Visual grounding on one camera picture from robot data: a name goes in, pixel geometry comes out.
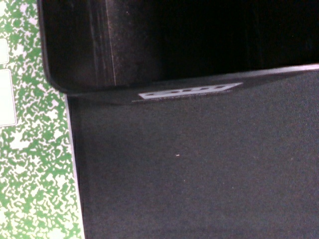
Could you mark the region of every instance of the black felt surface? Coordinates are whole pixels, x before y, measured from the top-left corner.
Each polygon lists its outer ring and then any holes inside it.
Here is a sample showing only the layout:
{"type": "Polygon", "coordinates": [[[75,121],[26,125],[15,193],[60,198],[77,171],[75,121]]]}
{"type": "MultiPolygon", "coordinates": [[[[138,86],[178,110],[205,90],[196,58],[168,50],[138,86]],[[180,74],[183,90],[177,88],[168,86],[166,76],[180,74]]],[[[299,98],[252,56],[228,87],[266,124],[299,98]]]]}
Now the black felt surface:
{"type": "Polygon", "coordinates": [[[70,99],[86,238],[318,238],[318,76],[128,106],[70,99]]]}

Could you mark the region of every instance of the white label box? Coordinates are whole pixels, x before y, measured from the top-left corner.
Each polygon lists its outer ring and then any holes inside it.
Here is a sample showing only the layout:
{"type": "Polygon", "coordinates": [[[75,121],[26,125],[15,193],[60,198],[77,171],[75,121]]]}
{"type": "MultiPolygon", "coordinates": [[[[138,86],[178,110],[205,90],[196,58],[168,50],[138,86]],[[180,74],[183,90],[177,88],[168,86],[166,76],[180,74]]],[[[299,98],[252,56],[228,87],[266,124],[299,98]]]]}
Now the white label box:
{"type": "Polygon", "coordinates": [[[0,39],[0,64],[9,62],[8,42],[5,39],[0,39]]]}
{"type": "Polygon", "coordinates": [[[16,123],[11,71],[0,70],[0,127],[16,123]]]}

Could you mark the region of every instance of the green composition notebook cover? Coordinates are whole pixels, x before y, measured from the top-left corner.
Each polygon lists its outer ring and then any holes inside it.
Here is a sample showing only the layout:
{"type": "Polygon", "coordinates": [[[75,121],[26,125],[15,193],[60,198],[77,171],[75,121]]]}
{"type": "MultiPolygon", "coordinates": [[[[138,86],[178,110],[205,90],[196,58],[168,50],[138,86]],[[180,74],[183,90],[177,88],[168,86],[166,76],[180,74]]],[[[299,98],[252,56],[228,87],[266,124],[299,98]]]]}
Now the green composition notebook cover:
{"type": "Polygon", "coordinates": [[[66,110],[36,0],[0,0],[0,239],[84,238],[66,110]]]}

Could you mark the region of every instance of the logo plate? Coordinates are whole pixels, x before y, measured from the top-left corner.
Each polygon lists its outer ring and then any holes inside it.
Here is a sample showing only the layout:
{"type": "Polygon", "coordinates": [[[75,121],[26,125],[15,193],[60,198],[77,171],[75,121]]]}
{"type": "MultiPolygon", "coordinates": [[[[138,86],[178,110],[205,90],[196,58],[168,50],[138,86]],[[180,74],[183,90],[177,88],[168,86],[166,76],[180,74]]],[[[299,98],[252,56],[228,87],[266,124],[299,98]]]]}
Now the logo plate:
{"type": "Polygon", "coordinates": [[[239,86],[241,84],[243,83],[240,82],[240,83],[231,83],[231,84],[214,85],[214,86],[201,86],[201,87],[193,87],[193,88],[174,89],[174,90],[168,90],[168,91],[147,92],[147,93],[140,93],[139,96],[142,97],[144,100],[149,100],[149,99],[159,99],[159,98],[173,98],[178,96],[209,94],[209,93],[223,92],[233,87],[239,86]]]}

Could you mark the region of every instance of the black cover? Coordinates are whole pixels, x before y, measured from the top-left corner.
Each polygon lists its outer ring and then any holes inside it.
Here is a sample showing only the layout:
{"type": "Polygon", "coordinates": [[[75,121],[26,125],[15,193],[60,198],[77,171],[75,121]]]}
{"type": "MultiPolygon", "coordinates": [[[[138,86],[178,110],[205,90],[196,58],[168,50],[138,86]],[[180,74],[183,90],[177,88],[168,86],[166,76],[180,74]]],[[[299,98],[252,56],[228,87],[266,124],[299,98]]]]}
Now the black cover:
{"type": "Polygon", "coordinates": [[[69,98],[86,238],[319,238],[318,77],[126,106],[69,98]]]}

